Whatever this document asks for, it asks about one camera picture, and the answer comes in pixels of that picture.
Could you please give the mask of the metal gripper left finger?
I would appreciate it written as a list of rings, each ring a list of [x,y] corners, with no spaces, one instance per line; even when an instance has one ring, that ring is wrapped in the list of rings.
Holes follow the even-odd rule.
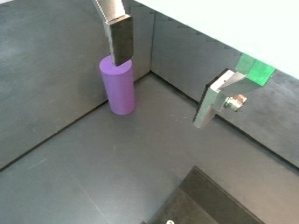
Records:
[[[102,17],[113,62],[121,66],[134,56],[134,18],[122,0],[93,0]]]

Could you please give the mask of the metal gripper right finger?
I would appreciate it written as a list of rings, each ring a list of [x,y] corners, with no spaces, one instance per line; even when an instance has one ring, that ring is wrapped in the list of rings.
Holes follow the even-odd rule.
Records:
[[[226,69],[206,85],[194,125],[202,129],[223,109],[238,112],[247,101],[245,93],[262,88],[275,70],[267,63],[242,53],[235,69]]]

